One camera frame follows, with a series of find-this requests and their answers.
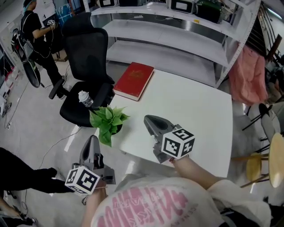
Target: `green plant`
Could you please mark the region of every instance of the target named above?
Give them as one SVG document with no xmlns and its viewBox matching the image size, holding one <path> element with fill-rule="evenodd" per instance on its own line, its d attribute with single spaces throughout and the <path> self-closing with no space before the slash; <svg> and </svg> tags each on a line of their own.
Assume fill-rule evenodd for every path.
<svg viewBox="0 0 284 227">
<path fill-rule="evenodd" d="M 99 128 L 99 141 L 111 147 L 111 135 L 117 133 L 118 125 L 122 125 L 123 121 L 129 116 L 122 113 L 124 108 L 111 109 L 107 107 L 99 107 L 95 113 L 90 111 L 90 123 L 94 128 Z"/>
</svg>

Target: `wooden stool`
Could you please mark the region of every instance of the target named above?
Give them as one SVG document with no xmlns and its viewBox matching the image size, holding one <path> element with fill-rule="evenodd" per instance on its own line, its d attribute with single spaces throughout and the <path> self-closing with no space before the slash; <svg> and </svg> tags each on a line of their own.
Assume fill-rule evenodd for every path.
<svg viewBox="0 0 284 227">
<path fill-rule="evenodd" d="M 248 180 L 250 180 L 251 182 L 241 186 L 241 188 L 262 181 L 268 176 L 270 184 L 274 188 L 279 187 L 282 180 L 284 179 L 284 139 L 280 133 L 276 133 L 274 134 L 270 143 L 269 154 L 261 155 L 258 153 L 253 153 L 248 157 L 235 157 L 231 160 L 248 160 L 246 166 L 246 175 Z M 261 162 L 263 160 L 268 161 L 269 174 L 264 174 L 263 176 L 261 176 Z"/>
</svg>

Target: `white sleeve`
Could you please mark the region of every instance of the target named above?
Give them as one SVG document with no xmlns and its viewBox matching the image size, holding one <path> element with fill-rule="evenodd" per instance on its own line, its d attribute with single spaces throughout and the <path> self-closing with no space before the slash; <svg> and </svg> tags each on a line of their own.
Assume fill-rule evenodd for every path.
<svg viewBox="0 0 284 227">
<path fill-rule="evenodd" d="M 264 227 L 270 226 L 271 211 L 269 205 L 233 182 L 220 180 L 207 191 L 213 199 L 222 202 L 226 208 L 243 206 L 249 209 L 262 222 Z"/>
</svg>

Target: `metal shelving unit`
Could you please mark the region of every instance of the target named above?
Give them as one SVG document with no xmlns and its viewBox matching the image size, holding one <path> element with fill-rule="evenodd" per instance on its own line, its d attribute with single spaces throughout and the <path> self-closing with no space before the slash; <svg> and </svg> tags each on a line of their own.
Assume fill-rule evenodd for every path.
<svg viewBox="0 0 284 227">
<path fill-rule="evenodd" d="M 103 27 L 110 37 L 130 39 L 130 41 L 116 41 L 109 48 L 107 54 L 109 60 L 125 63 L 136 61 L 218 87 L 243 49 L 261 2 L 261 0 L 230 1 L 239 5 L 231 24 L 226 21 L 220 24 L 212 23 L 196 15 L 172 11 L 165 3 L 153 2 L 139 7 L 99 8 L 91 14 L 93 16 L 115 13 L 160 15 L 186 20 L 224 34 L 223 42 L 219 43 L 191 31 L 147 21 L 113 20 Z M 87 12 L 90 11 L 87 4 L 85 9 Z"/>
</svg>

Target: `floor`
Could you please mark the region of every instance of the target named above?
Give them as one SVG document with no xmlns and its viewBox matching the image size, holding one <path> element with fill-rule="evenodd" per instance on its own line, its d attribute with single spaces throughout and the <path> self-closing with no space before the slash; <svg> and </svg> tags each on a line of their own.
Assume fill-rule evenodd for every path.
<svg viewBox="0 0 284 227">
<path fill-rule="evenodd" d="M 57 63 L 57 65 L 59 72 L 64 75 L 68 62 Z M 108 63 L 107 72 L 117 81 L 126 67 L 124 64 Z M 41 70 L 41 78 L 45 86 L 50 85 L 45 70 Z M 16 154 L 32 168 L 39 168 L 43 161 L 42 168 L 54 167 L 66 177 L 71 169 L 71 164 L 78 162 L 81 148 L 88 137 L 95 133 L 95 129 L 82 128 L 74 136 L 54 145 L 60 139 L 76 133 L 78 127 L 60 116 L 59 110 L 63 103 L 62 100 L 48 98 L 51 86 L 46 89 L 42 87 L 36 89 L 27 82 L 27 79 L 22 77 L 17 87 L 11 92 L 9 101 L 12 102 L 12 108 L 7 115 L 7 121 L 5 122 L 5 118 L 0 119 L 0 144 Z M 69 70 L 67 85 L 72 86 L 74 83 L 76 83 L 76 80 Z M 25 87 L 26 90 L 18 103 L 11 126 L 9 129 L 4 129 L 4 124 L 7 125 L 11 119 Z M 221 89 L 226 91 L 227 88 L 228 85 L 223 83 Z M 244 132 L 241 130 L 249 123 L 249 117 L 244 115 L 245 108 L 242 103 L 233 102 L 232 156 L 250 154 L 263 145 L 259 141 L 261 137 L 264 137 L 259 122 Z M 254 111 L 252 110 L 249 116 L 253 117 L 253 114 Z M 141 160 L 129 154 L 124 155 L 120 151 L 109 149 L 106 146 L 101 147 L 101 152 L 105 157 L 105 164 L 115 170 L 117 183 L 122 180 L 126 173 L 132 172 L 166 176 L 175 174 L 172 168 Z M 231 163 L 228 178 L 238 185 L 246 183 L 245 163 Z M 111 194 L 114 190 L 115 185 L 109 186 L 107 193 Z M 246 190 L 260 199 L 269 196 L 269 202 L 275 205 L 284 202 L 284 184 L 277 189 L 273 189 L 269 182 L 263 182 L 254 185 L 253 188 L 247 187 Z M 8 198 L 9 202 L 15 204 L 23 213 L 27 212 L 21 206 L 21 201 L 25 200 L 25 193 L 26 191 L 16 193 L 17 200 L 13 200 L 10 196 Z M 37 218 L 39 227 L 78 227 L 84 212 L 81 200 L 82 197 L 72 193 L 49 195 L 29 189 L 26 196 L 28 216 Z"/>
</svg>

